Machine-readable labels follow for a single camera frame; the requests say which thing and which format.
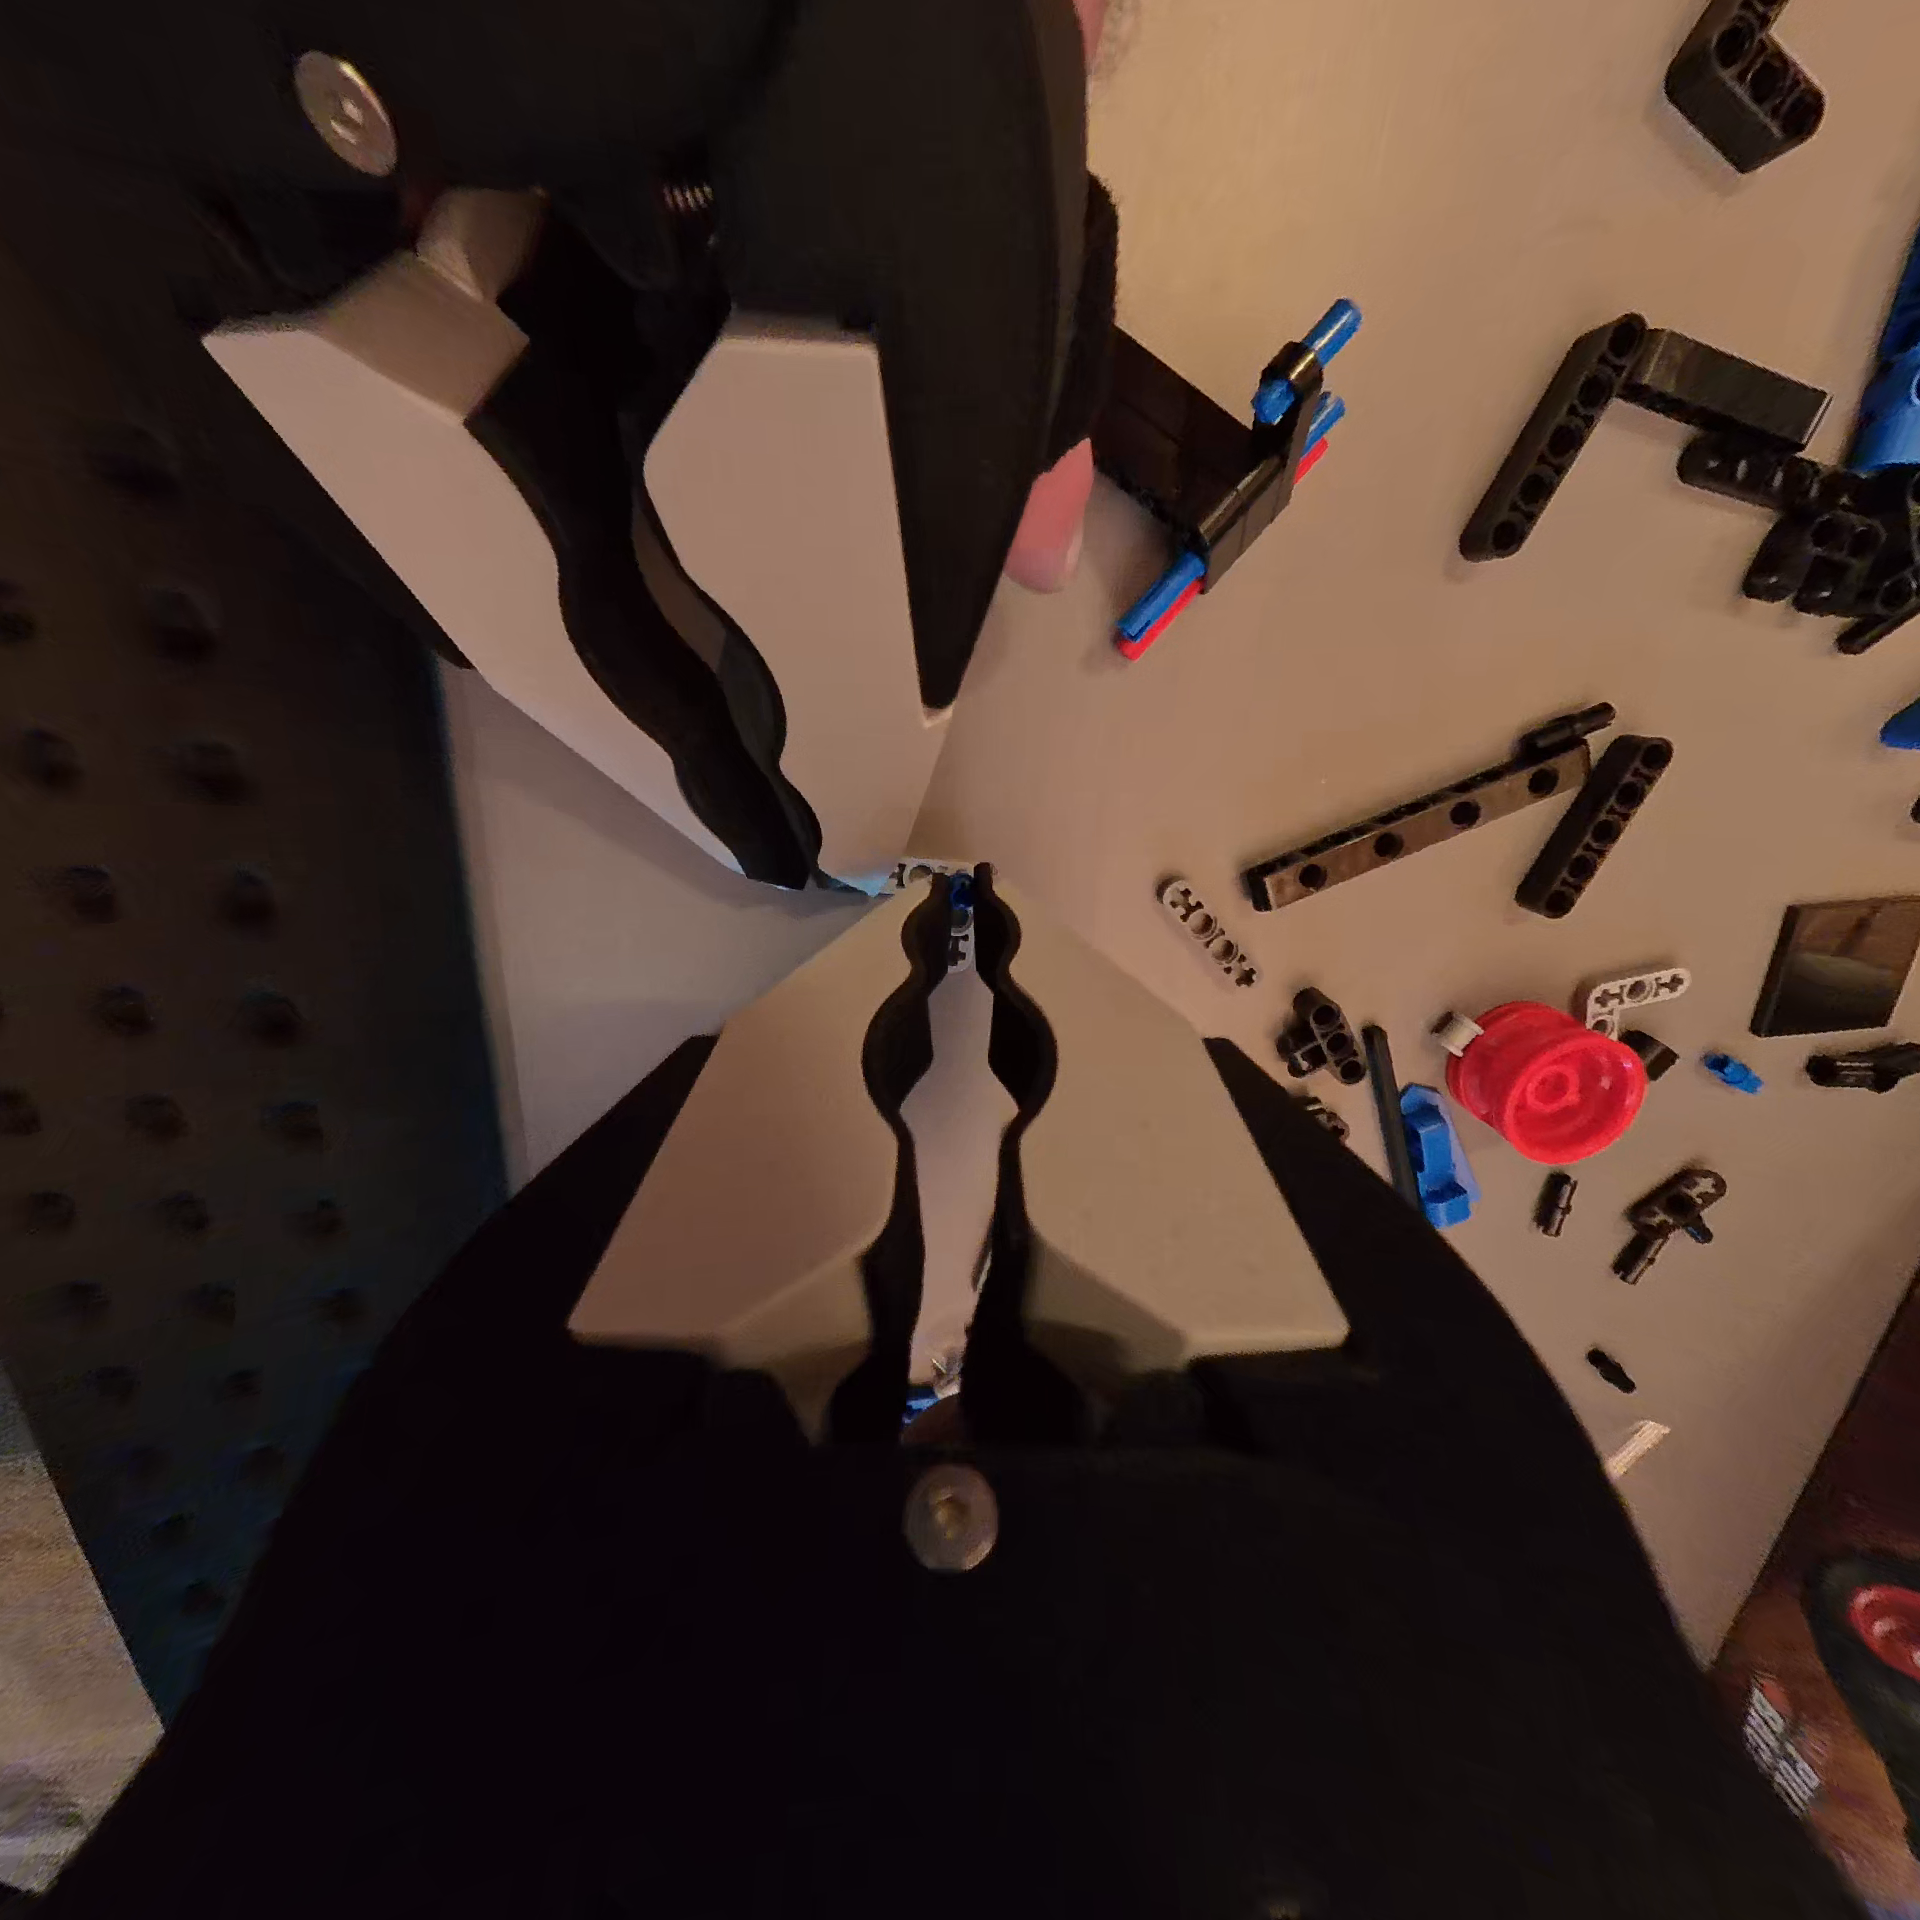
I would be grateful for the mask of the short black beam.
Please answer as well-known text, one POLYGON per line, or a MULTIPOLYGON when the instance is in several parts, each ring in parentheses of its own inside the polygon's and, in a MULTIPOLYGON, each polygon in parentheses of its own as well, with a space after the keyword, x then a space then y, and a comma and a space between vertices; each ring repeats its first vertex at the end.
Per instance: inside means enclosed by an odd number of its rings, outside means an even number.
POLYGON ((1190 534, 1252 466, 1251 425, 1117 331, 1090 461, 1161 525, 1190 534))
POLYGON ((1668 738, 1620 735, 1517 880, 1513 905, 1533 916, 1564 921, 1642 812, 1671 757, 1668 738))

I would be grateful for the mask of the toy truck set box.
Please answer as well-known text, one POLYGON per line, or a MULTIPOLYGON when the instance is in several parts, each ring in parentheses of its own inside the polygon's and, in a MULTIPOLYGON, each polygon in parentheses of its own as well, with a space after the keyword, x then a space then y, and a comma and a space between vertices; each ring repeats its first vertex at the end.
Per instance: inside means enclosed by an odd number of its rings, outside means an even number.
POLYGON ((1714 1687, 1857 1902, 1917 1916, 1917 1286, 1727 1629, 1714 1687))

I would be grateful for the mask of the black flat panel tile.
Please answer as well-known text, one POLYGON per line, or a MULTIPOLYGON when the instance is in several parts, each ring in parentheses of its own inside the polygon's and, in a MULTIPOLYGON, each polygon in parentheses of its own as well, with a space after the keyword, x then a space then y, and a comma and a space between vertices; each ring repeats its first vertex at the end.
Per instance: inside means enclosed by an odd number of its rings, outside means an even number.
POLYGON ((1796 900, 1783 911, 1746 1030, 1812 1037, 1891 1027, 1912 965, 1912 893, 1796 900))

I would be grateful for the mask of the black perforated connector brick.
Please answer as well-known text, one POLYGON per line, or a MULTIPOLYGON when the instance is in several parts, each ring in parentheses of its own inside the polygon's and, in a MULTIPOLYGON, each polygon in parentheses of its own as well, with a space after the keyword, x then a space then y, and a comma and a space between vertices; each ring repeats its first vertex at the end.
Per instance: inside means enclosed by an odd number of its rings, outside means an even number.
POLYGON ((1825 466, 1739 435, 1704 432, 1673 476, 1770 513, 1739 595, 1842 623, 1836 652, 1865 657, 1917 617, 1917 466, 1825 466))

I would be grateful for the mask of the small beam and pins assembly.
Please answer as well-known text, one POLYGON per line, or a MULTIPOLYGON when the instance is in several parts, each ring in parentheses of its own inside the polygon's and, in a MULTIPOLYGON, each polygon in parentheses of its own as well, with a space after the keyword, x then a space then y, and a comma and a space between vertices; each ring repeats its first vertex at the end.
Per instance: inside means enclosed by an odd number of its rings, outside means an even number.
POLYGON ((1288 506, 1346 415, 1326 372, 1359 326, 1355 299, 1334 299, 1307 340, 1283 344, 1257 380, 1251 422, 1228 415, 1129 332, 1117 332, 1090 461, 1168 538, 1159 579, 1117 614, 1118 659, 1139 659, 1288 506))

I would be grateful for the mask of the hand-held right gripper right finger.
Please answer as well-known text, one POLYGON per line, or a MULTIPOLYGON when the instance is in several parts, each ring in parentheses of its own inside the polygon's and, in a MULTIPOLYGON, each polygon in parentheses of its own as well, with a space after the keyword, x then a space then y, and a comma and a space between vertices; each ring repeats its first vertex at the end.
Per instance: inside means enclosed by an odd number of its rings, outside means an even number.
POLYGON ((1195 1025, 989 865, 989 1074, 1013 1099, 966 1332, 966 1431, 1077 1445, 1197 1362, 1328 1356, 1346 1313, 1195 1025))

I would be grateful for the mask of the small Lego axle assembly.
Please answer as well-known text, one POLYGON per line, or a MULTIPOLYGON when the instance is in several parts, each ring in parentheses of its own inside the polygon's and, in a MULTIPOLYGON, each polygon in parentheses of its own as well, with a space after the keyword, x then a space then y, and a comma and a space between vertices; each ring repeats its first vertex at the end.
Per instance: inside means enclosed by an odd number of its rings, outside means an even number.
POLYGON ((1247 461, 1236 476, 1204 506, 1195 522, 1190 549, 1202 562, 1197 590, 1208 595, 1287 508, 1301 471, 1346 415, 1338 394, 1326 389, 1326 370, 1334 350, 1326 344, 1287 344, 1269 362, 1283 380, 1287 402, 1274 419, 1257 411, 1247 435, 1247 461))

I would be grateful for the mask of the long black axle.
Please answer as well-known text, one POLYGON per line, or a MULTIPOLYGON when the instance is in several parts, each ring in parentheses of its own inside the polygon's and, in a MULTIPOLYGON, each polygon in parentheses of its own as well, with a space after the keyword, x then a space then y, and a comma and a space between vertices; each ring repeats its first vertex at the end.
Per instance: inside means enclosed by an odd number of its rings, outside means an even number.
POLYGON ((1420 1204, 1420 1177, 1410 1163, 1402 1111, 1400 1111, 1400 1081, 1389 1054, 1389 1041, 1376 1021, 1363 1021, 1359 1027, 1361 1057, 1369 1067, 1372 1103, 1376 1116, 1383 1176, 1389 1189, 1408 1202, 1408 1208, 1424 1212, 1420 1204))

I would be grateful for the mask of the black cross-hole connector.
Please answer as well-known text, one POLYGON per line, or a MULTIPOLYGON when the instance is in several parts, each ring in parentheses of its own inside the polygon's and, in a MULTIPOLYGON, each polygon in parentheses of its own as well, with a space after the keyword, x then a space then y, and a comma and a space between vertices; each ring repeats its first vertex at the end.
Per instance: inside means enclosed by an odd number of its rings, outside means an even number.
POLYGON ((1621 1208, 1625 1244, 1608 1261, 1620 1284, 1639 1284, 1668 1242, 1714 1244, 1712 1208, 1727 1198, 1727 1177, 1712 1167, 1681 1167, 1621 1208))

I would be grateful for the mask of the blue curved brick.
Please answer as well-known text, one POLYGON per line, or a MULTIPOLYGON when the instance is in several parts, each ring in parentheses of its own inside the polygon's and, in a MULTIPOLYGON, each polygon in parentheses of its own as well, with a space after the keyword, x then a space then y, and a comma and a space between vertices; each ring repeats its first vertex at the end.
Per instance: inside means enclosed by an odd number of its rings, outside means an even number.
POLYGON ((1414 1172, 1417 1204, 1438 1232, 1471 1221, 1478 1177, 1465 1159, 1453 1111, 1438 1089, 1408 1083, 1400 1089, 1402 1148, 1414 1172))

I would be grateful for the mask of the red wheel hub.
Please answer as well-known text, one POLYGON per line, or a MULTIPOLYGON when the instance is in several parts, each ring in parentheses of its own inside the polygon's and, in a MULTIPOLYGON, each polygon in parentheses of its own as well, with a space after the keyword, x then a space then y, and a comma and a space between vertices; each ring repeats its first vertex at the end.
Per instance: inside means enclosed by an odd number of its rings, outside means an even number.
POLYGON ((1645 1067, 1621 1041, 1572 1016, 1509 999, 1475 1016, 1453 1054, 1453 1103, 1540 1167, 1572 1167, 1620 1143, 1645 1103, 1645 1067))

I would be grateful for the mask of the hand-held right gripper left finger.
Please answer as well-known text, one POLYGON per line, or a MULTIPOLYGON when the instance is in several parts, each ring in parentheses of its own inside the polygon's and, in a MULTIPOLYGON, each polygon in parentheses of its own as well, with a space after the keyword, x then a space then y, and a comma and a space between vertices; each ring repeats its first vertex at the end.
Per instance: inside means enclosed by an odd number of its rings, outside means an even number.
POLYGON ((908 884, 723 1021, 597 1270, 585 1345, 774 1379, 830 1443, 905 1424, 922 1295, 916 1148, 950 884, 908 884))

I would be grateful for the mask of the light grey thin beam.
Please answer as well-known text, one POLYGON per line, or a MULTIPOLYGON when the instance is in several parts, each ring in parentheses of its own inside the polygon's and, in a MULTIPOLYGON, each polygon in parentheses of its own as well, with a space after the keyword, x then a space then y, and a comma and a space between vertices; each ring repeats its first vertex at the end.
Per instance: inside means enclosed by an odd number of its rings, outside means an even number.
POLYGON ((1252 958, 1239 948, 1239 939, 1235 939, 1235 929, 1219 921, 1219 913, 1182 875, 1165 875, 1156 889, 1156 900, 1187 936, 1187 943, 1204 952, 1212 970, 1221 972, 1235 988, 1260 985, 1260 965, 1252 958))

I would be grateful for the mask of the person's left hand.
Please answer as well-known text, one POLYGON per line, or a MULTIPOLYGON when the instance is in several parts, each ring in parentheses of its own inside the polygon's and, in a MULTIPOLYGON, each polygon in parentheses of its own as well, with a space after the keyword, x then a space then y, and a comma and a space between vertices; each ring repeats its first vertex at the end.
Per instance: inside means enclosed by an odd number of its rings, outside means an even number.
POLYGON ((1065 589, 1077 568, 1094 487, 1090 429, 1112 374, 1117 331, 1117 202, 1102 180, 1088 176, 1084 271, 1067 326, 1067 356, 1044 464, 1031 479, 1001 574, 1037 595, 1065 589))

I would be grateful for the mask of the long black beam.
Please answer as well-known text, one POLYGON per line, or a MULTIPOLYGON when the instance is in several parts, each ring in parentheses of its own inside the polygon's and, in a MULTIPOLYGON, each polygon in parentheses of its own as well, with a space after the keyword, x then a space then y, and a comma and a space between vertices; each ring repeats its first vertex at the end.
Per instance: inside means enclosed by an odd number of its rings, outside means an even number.
POLYGON ((1266 854, 1236 875, 1252 911, 1283 911, 1402 860, 1447 845, 1533 802, 1572 793, 1593 770, 1591 738, 1614 728, 1617 707, 1572 707, 1523 732, 1513 752, 1462 781, 1417 793, 1376 816, 1328 829, 1266 854))

